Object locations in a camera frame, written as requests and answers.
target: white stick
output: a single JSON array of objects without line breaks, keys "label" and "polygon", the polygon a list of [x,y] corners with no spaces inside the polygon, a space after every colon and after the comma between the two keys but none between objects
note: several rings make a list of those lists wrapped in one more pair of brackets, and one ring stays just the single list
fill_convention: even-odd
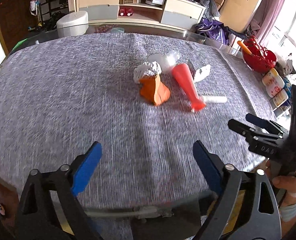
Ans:
[{"label": "white stick", "polygon": [[227,102],[227,97],[200,96],[200,98],[208,104],[224,104]]}]

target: human hand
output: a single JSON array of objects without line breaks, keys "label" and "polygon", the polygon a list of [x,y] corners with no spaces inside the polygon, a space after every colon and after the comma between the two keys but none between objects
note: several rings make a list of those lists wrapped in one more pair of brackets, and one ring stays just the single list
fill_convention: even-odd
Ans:
[{"label": "human hand", "polygon": [[[266,171],[267,177],[270,179],[270,161],[266,163]],[[290,193],[296,193],[296,177],[293,176],[278,176],[272,179],[272,184],[276,188],[283,188],[287,190],[284,201],[281,206],[287,207],[296,204],[296,197],[290,195]]]}]

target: pink curtain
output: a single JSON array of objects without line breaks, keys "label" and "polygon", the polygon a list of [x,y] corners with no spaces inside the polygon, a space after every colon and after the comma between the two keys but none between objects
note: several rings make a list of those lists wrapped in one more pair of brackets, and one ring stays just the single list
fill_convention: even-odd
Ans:
[{"label": "pink curtain", "polygon": [[252,30],[257,31],[256,38],[261,45],[267,45],[267,38],[274,27],[284,2],[285,0],[262,0],[260,3],[250,26]]}]

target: blue gripper pad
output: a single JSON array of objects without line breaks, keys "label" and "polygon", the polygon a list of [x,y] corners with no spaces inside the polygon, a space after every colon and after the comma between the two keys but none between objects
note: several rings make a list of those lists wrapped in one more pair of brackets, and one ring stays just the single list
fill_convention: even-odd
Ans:
[{"label": "blue gripper pad", "polygon": [[83,192],[90,181],[92,174],[95,171],[102,156],[102,148],[100,143],[93,144],[88,150],[85,160],[79,166],[73,176],[72,194],[77,196],[78,193]]},{"label": "blue gripper pad", "polygon": [[210,190],[216,192],[217,195],[220,196],[222,193],[222,188],[221,188],[222,177],[220,175],[219,170],[211,161],[209,156],[210,153],[198,141],[193,144],[192,151],[193,151],[193,157],[195,158],[199,166],[199,169],[201,170],[204,178],[206,179]]},{"label": "blue gripper pad", "polygon": [[267,120],[261,119],[253,114],[246,114],[246,121],[262,129],[266,129],[267,127]]}]

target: orange handle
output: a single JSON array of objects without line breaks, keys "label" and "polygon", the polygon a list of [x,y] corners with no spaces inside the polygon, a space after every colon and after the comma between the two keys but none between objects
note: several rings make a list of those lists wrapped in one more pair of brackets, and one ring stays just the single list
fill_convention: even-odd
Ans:
[{"label": "orange handle", "polygon": [[249,54],[249,55],[252,54],[251,51],[247,48],[247,46],[246,46],[242,41],[237,41],[237,44],[241,47],[241,49],[242,49],[245,53],[247,53],[247,54]]}]

